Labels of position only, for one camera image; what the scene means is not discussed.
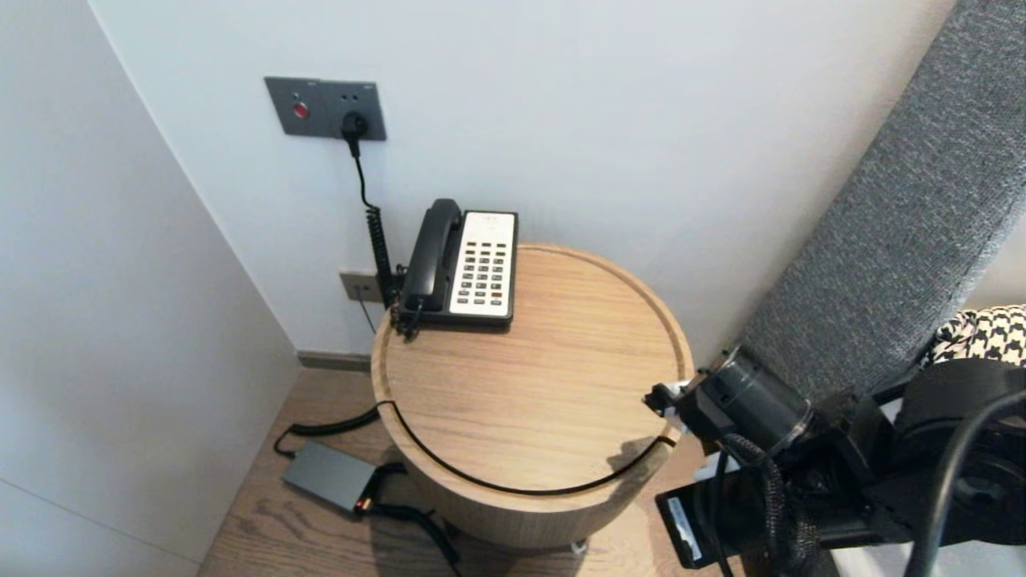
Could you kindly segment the round wooden side table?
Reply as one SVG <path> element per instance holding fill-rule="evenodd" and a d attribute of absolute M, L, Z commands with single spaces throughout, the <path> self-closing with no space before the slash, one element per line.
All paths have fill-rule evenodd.
<path fill-rule="evenodd" d="M 523 244 L 505 331 L 428 325 L 407 340 L 387 319 L 371 383 L 443 464 L 527 490 L 609 474 L 627 443 L 670 425 L 642 398 L 688 380 L 685 333 L 663 301 L 594 253 Z"/>

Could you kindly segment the beige wall phone socket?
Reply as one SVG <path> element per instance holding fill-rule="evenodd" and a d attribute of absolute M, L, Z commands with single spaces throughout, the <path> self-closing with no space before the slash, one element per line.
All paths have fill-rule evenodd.
<path fill-rule="evenodd" d="M 341 271 L 338 273 L 338 277 L 340 277 L 341 285 L 350 300 L 364 303 L 384 303 L 377 274 Z"/>

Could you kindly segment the black telephone handset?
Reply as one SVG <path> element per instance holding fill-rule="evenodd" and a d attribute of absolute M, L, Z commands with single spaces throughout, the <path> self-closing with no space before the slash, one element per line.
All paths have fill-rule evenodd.
<path fill-rule="evenodd" d="M 425 213 L 401 296 L 408 311 L 433 312 L 444 306 L 451 273 L 447 253 L 462 216 L 453 200 L 436 200 Z"/>

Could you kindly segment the grey upholstered headboard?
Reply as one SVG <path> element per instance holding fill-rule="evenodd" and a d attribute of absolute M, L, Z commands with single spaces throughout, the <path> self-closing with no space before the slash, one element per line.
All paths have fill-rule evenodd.
<path fill-rule="evenodd" d="M 811 401 L 908 377 L 1026 216 L 1026 0 L 956 0 L 737 343 Z"/>

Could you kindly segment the black white houndstooth pillow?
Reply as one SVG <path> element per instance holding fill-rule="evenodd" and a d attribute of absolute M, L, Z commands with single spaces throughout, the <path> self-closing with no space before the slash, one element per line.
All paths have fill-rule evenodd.
<path fill-rule="evenodd" d="M 965 309 L 939 326 L 921 366 L 996 359 L 1026 366 L 1026 304 Z"/>

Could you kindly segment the black and white desk telephone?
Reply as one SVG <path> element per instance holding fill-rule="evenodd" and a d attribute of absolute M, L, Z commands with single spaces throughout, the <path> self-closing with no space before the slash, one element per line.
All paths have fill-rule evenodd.
<path fill-rule="evenodd" d="M 397 301 L 400 321 L 415 331 L 424 324 L 509 326 L 514 315 L 518 215 L 463 211 L 447 262 L 450 282 L 440 311 L 408 311 Z"/>

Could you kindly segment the grey power adapter brick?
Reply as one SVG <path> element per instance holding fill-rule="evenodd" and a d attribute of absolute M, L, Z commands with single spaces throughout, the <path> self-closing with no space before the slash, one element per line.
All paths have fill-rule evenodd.
<path fill-rule="evenodd" d="M 347 514 L 359 515 L 362 513 L 360 503 L 374 478 L 374 464 L 324 443 L 311 441 L 297 451 L 282 480 Z"/>

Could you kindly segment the grey skirting board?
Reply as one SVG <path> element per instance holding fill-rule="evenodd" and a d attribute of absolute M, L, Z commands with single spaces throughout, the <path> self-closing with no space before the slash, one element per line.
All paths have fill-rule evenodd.
<path fill-rule="evenodd" d="M 371 373 L 370 355 L 298 350 L 297 360 L 308 369 L 344 370 L 344 372 Z"/>

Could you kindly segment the grey switch plate red button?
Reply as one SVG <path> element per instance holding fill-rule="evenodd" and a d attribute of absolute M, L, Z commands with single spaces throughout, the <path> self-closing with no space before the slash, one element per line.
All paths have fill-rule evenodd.
<path fill-rule="evenodd" d="M 317 79 L 266 76 L 264 81 L 285 134 L 330 136 L 329 112 Z"/>

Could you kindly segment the curved front wooden drawer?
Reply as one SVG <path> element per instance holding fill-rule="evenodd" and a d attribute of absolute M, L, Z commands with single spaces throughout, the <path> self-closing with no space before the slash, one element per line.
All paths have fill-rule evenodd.
<path fill-rule="evenodd" d="M 627 443 L 609 474 L 573 488 L 527 490 L 473 480 L 443 464 L 408 430 L 398 406 L 382 402 L 382 423 L 399 449 L 415 489 L 459 530 L 512 549 L 555 549 L 585 541 L 619 518 L 667 463 L 681 432 L 667 425 Z"/>

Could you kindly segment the black power plug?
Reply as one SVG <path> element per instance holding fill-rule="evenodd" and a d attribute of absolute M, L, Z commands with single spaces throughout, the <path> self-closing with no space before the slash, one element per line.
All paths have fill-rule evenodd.
<path fill-rule="evenodd" d="M 340 125 L 340 136 L 349 148 L 349 154 L 353 159 L 362 157 L 362 147 L 360 142 L 369 132 L 370 125 L 366 117 L 357 111 L 349 111 L 344 114 Z"/>

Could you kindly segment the grey wall power socket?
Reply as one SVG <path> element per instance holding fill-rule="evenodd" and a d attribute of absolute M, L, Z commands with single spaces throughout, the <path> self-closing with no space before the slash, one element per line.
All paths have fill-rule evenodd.
<path fill-rule="evenodd" d="M 378 87 L 374 82 L 344 82 L 320 80 L 320 91 L 329 113 L 329 138 L 341 139 L 341 125 L 345 115 L 355 112 L 369 122 L 369 130 L 362 139 L 373 142 L 387 141 L 387 128 Z"/>

